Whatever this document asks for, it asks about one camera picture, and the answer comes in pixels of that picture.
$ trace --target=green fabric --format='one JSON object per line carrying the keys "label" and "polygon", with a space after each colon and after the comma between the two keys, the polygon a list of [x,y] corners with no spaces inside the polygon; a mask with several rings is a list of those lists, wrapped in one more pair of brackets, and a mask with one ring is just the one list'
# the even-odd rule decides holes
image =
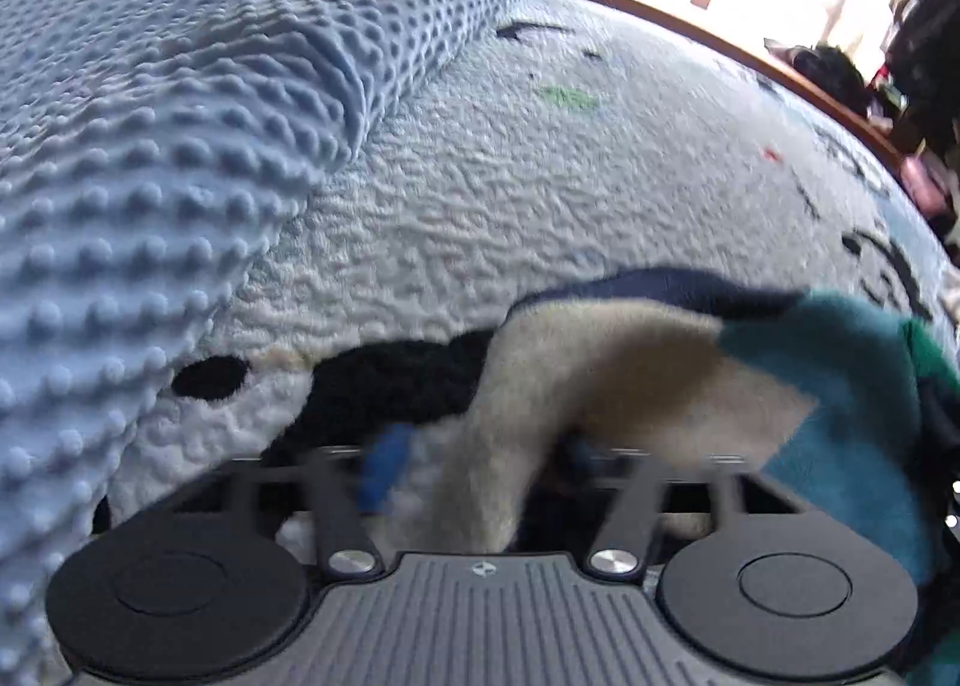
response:
{"label": "green fabric", "polygon": [[584,112],[584,110],[596,109],[600,106],[600,102],[592,95],[584,93],[583,90],[578,90],[577,88],[561,88],[560,85],[544,85],[542,88],[537,88],[535,93],[547,103],[554,104],[555,107],[563,107],[564,109],[578,109]]}
{"label": "green fabric", "polygon": [[906,682],[910,686],[960,686],[960,630],[942,641],[906,676]]}
{"label": "green fabric", "polygon": [[904,344],[913,360],[914,374],[917,379],[935,378],[960,395],[960,379],[956,369],[944,358],[940,346],[933,341],[923,323],[909,318],[901,323]]}

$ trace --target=blue plastic piece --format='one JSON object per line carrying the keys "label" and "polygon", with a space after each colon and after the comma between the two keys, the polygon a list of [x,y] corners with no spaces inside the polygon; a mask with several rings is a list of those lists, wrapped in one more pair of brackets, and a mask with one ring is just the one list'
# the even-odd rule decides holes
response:
{"label": "blue plastic piece", "polygon": [[516,0],[0,0],[0,682],[176,360]]}
{"label": "blue plastic piece", "polygon": [[364,454],[357,483],[357,507],[363,514],[380,512],[387,494],[400,479],[410,459],[410,440],[414,430],[409,424],[394,424],[380,435]]}

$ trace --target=teal fabric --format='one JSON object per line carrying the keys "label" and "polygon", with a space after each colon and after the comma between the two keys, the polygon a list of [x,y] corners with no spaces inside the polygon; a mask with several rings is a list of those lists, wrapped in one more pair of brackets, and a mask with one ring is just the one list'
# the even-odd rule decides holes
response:
{"label": "teal fabric", "polygon": [[910,686],[960,686],[960,630],[942,641],[906,676]]}
{"label": "teal fabric", "polygon": [[775,321],[726,323],[725,352],[819,402],[766,473],[893,555],[918,584],[940,563],[939,527],[904,461],[920,408],[902,319],[814,293]]}

